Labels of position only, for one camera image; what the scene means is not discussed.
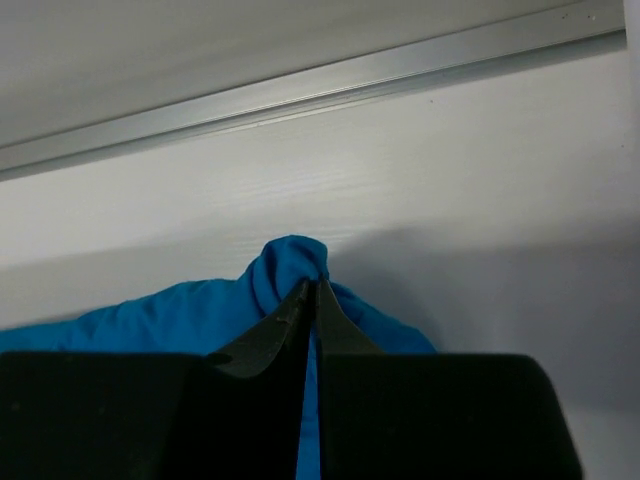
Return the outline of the blue t shirt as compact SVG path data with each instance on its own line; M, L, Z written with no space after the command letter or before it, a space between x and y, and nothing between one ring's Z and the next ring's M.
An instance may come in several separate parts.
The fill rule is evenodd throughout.
M7 351L172 352L204 355L272 313L302 279L329 278L320 241L289 235L269 241L236 280L188 281L158 293L90 311L76 319L1 331ZM331 283L341 309L392 354L433 354L416 328ZM320 479L316 351L309 347L296 479Z

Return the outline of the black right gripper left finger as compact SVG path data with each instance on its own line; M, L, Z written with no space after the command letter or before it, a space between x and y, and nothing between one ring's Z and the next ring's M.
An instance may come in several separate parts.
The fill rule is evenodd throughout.
M294 478L310 300L207 355L4 353L2 477Z

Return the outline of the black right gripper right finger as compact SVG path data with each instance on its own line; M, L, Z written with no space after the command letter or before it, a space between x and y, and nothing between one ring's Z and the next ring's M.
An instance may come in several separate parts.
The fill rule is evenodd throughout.
M390 354L316 287L325 479L579 479L552 382L517 354Z

